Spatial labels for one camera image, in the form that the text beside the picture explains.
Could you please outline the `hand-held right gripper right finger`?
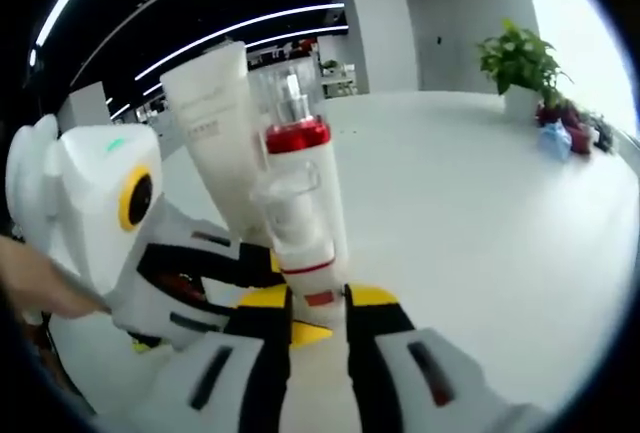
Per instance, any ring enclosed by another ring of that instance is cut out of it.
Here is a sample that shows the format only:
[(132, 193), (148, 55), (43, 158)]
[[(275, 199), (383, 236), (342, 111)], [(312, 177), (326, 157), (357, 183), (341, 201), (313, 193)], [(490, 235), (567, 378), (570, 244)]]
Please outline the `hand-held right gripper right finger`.
[(480, 364), (431, 328), (417, 328), (390, 292), (351, 284), (346, 329), (365, 432), (540, 432), (547, 413), (498, 394)]

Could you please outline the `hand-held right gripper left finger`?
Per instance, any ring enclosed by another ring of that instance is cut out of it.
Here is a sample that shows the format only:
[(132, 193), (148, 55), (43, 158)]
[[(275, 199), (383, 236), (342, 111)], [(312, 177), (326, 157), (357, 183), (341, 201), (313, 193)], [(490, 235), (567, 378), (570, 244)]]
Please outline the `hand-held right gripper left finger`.
[(207, 333), (174, 354), (132, 407), (98, 416), (98, 431), (277, 431), (291, 320), (287, 287), (247, 294), (225, 331)]

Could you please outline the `person's left hand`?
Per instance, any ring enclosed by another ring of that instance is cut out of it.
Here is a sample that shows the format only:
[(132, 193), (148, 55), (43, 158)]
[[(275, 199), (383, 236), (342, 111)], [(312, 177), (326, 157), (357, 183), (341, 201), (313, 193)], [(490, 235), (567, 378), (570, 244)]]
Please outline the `person's left hand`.
[(46, 255), (5, 236), (1, 283), (18, 311), (40, 310), (67, 319), (110, 314), (102, 302), (69, 282)]

